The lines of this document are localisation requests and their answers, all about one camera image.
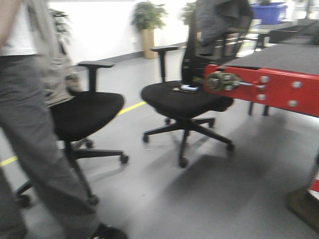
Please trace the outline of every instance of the chair seat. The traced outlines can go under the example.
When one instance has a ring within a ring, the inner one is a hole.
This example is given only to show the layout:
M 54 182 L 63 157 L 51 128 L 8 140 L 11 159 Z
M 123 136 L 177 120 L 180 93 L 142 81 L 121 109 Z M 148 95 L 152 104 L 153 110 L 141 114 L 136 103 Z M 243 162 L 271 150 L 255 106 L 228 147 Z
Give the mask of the chair seat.
M 195 93 L 174 91 L 180 81 L 168 81 L 148 85 L 141 97 L 160 114 L 172 119 L 191 119 L 207 111 L 225 111 L 233 99 L 207 93 L 202 86 Z
M 73 99 L 52 106 L 55 132 L 59 140 L 78 141 L 110 122 L 124 105 L 115 93 L 81 92 Z

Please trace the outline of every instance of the yellow floor line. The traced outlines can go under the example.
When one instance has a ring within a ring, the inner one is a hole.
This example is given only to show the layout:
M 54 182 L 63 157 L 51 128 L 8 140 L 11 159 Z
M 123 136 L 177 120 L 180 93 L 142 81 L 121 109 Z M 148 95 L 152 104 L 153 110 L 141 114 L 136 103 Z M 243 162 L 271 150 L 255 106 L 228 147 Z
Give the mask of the yellow floor line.
M 139 103 L 137 103 L 137 104 L 135 104 L 135 105 L 133 105 L 133 106 L 130 106 L 130 107 L 127 107 L 127 108 L 121 110 L 120 112 L 118 112 L 118 115 L 121 115 L 121 114 L 123 114 L 123 113 L 125 113 L 125 112 L 127 112 L 127 111 L 131 111 L 131 110 L 133 110 L 133 109 L 136 109 L 137 107 L 142 106 L 142 105 L 145 105 L 145 104 L 146 104 L 145 101 L 139 102 Z M 0 167 L 3 167 L 3 166 L 5 166 L 5 165 L 7 165 L 7 164 L 10 164 L 10 163 L 12 163 L 12 162 L 15 162 L 16 160 L 17 160 L 17 157 L 16 157 L 16 156 L 14 156 L 14 157 L 12 157 L 12 158 L 9 158 L 9 159 L 7 159 L 7 160 L 4 160 L 4 161 L 0 162 Z
M 10 164 L 10 163 L 15 162 L 15 161 L 16 161 L 16 157 L 9 158 L 5 161 L 0 162 L 0 167 L 3 167 L 5 165 Z
M 145 104 L 146 104 L 145 101 L 139 102 L 136 105 L 133 105 L 133 106 L 130 106 L 130 107 L 127 107 L 127 108 L 121 110 L 120 112 L 118 112 L 118 115 L 121 115 L 121 114 L 123 114 L 123 113 L 125 113 L 127 111 L 131 111 L 131 110 L 133 110 L 133 109 L 135 109 L 135 108 L 137 108 L 139 106 L 145 105 Z

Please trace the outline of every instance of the red metal frame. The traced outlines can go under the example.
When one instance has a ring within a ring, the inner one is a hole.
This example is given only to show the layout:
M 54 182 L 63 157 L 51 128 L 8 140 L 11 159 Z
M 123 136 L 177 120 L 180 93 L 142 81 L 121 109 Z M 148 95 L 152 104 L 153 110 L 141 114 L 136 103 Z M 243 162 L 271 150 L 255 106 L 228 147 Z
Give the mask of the red metal frame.
M 207 65 L 205 77 L 218 71 L 218 67 L 218 65 Z M 224 72 L 236 74 L 243 81 L 254 86 L 239 86 L 231 91 L 216 92 L 204 84 L 207 92 L 319 117 L 319 75 L 268 68 L 252 70 L 239 67 L 225 67 Z M 265 76 L 269 78 L 269 82 L 262 83 L 260 79 Z M 293 87 L 294 83 L 301 83 L 301 86 Z M 266 85 L 266 87 L 260 90 L 256 87 L 258 85 Z

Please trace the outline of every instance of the white wall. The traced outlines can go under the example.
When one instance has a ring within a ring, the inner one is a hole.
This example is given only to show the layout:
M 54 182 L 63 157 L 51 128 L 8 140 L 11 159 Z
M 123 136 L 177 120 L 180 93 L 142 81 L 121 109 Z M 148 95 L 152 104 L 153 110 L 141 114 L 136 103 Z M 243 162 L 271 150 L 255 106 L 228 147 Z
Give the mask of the white wall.
M 100 60 L 142 50 L 140 34 L 131 25 L 135 4 L 140 0 L 50 0 L 49 6 L 66 12 L 71 19 L 71 44 L 68 51 L 76 63 Z M 186 41 L 187 26 L 180 11 L 191 0 L 152 0 L 165 3 L 169 13 L 160 31 L 160 45 Z

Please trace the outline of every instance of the chair caster wheel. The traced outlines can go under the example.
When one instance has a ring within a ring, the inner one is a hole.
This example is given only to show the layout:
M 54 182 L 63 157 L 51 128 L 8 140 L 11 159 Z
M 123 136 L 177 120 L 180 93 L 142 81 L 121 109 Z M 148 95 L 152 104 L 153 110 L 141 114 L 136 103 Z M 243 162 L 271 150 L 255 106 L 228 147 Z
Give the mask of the chair caster wheel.
M 186 158 L 182 157 L 179 159 L 178 165 L 181 168 L 185 168 L 188 165 L 188 160 Z
M 99 200 L 98 196 L 96 196 L 96 195 L 93 194 L 93 195 L 91 195 L 91 196 L 89 197 L 88 202 L 89 202 L 89 204 L 91 204 L 91 205 L 93 205 L 93 206 L 96 206 L 96 205 L 98 205 L 98 203 L 100 202 L 100 200 Z
M 212 119 L 210 122 L 208 122 L 208 127 L 213 128 L 214 124 L 215 124 L 215 119 Z
M 85 146 L 87 148 L 93 148 L 94 147 L 94 142 L 90 139 L 88 139 L 87 141 L 85 141 Z
M 129 156 L 125 155 L 125 154 L 122 154 L 121 157 L 120 157 L 121 164 L 127 164 L 128 161 L 129 161 Z
M 29 195 L 18 195 L 16 202 L 21 208 L 28 208 L 31 205 L 31 198 Z
M 228 151 L 233 151 L 234 148 L 235 148 L 235 145 L 233 145 L 232 143 L 230 143 L 230 144 L 228 144 L 228 145 L 226 146 L 226 149 L 227 149 Z
M 170 124 L 170 118 L 166 118 L 166 119 L 165 119 L 165 123 L 166 123 L 166 124 Z
M 148 142 L 149 142 L 149 136 L 148 136 L 148 135 L 144 134 L 144 136 L 143 136 L 143 142 L 144 142 L 144 143 L 148 143 Z

